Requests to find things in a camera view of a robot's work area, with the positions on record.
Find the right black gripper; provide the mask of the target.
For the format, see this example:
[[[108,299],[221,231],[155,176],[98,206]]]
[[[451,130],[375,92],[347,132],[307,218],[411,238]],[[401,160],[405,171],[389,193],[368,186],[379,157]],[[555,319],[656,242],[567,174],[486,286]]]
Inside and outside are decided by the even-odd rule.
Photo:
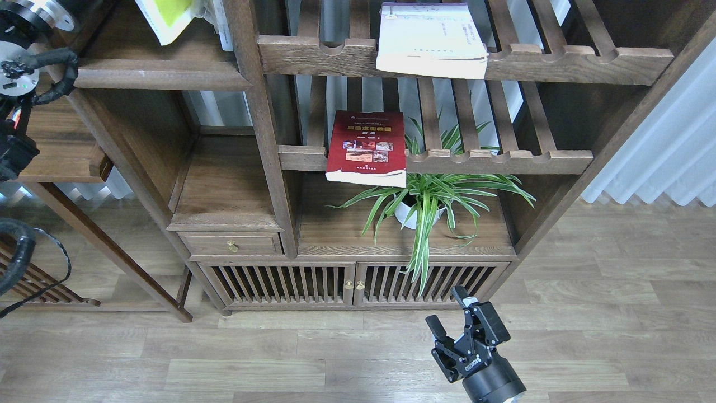
[[[526,387],[496,350],[511,339],[499,314],[491,302],[469,296],[462,285],[451,292],[465,313],[464,335],[454,340],[436,315],[425,319],[435,339],[431,352],[438,367],[448,382],[462,380],[473,402],[516,402]]]

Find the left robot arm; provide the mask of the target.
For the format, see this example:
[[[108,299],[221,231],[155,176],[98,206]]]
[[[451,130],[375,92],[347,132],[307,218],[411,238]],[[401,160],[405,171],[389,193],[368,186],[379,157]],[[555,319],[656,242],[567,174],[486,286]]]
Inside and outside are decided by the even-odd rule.
[[[53,30],[73,31],[95,3],[83,1],[1,1],[1,176],[2,182],[16,180],[32,159],[39,154],[36,143],[26,135],[29,116],[34,106],[44,105],[70,94],[78,77],[79,58],[70,48],[58,48],[31,54],[29,48]],[[36,93],[39,71],[46,66],[63,64],[64,76],[42,94]],[[16,239],[15,254],[8,261],[2,275],[2,295],[16,286],[26,274],[36,245],[35,233],[46,235],[62,251],[67,274],[54,280],[18,303],[3,309],[2,318],[15,309],[38,298],[47,290],[61,285],[69,278],[72,264],[59,240],[42,229],[31,228],[25,222],[2,219],[2,234]]]

